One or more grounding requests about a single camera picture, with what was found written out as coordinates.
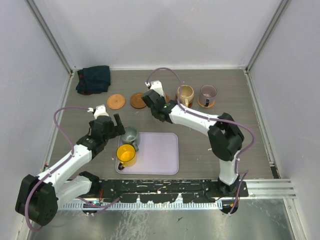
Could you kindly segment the grey-green ceramic mug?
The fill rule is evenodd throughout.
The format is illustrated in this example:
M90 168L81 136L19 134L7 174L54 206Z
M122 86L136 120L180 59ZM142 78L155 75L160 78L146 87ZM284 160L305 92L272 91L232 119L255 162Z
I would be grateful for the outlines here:
M140 134L134 127L125 127L125 133L121 136L121 142L123 144L129 144L134 147L135 151L139 150Z

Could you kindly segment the brown wooden coaster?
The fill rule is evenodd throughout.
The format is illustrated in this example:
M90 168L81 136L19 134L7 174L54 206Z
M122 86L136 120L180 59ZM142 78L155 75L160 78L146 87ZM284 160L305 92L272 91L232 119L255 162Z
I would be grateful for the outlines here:
M169 100L170 100L170 97L166 94L166 95L165 95L165 102L168 103Z
M147 105L143 101L142 96L144 95L143 92L136 92L130 97L130 105L135 109L143 109Z
M193 99L181 98L181 99L179 100L179 103L180 103L181 105L183 105L184 107L191 108L192 105L193 105Z

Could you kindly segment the woven rattan coaster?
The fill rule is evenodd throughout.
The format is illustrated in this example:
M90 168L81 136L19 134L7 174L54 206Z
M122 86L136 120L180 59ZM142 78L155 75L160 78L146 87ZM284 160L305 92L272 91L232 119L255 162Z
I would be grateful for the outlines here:
M198 102L198 104L200 105L200 107L205 108L205 109L212 108L212 107L215 105L215 103L216 103L216 101L214 100L211 104L209 104L208 106L206 106L206 105L204 105L204 104L202 104L202 103L200 102L200 97L197 98L197 102Z
M126 103L126 99L121 94L113 94L107 99L107 106L112 110L122 108Z

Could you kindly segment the beige ceramic mug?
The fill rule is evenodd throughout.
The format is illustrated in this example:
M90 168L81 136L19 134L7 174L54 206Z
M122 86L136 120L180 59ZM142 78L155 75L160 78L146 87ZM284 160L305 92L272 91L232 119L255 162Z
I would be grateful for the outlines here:
M175 94L175 99L178 99L178 96L180 96L179 99L185 98L185 99L193 99L195 97L194 89L189 85L182 85L181 90L180 87L177 89Z

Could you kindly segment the purple transparent mug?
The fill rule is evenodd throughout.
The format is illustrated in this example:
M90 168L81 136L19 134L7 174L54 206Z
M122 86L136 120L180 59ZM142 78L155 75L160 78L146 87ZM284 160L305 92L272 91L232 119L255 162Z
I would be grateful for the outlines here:
M199 100L203 105L208 106L215 100L217 93L213 85L204 85L200 89Z

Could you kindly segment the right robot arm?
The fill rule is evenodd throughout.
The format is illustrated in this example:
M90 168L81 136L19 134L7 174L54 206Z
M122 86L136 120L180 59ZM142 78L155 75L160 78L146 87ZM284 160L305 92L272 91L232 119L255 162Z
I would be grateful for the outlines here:
M208 136L212 152L219 159L219 191L223 196L231 197L239 184L237 155L244 141L238 126L231 123L232 117L224 113L201 118L200 112L180 107L175 100L165 102L165 98L154 90L145 92L142 100L152 116L161 122L182 125Z

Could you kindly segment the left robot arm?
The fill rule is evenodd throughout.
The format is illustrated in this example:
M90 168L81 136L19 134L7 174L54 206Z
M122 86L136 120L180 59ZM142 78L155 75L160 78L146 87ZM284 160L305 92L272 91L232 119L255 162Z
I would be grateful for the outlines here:
M28 174L22 179L15 204L17 213L43 227L69 201L82 195L99 195L98 176L83 171L73 180L69 178L102 152L110 139L123 135L125 128L119 114L100 115L89 125L88 134L77 141L70 153L37 176Z

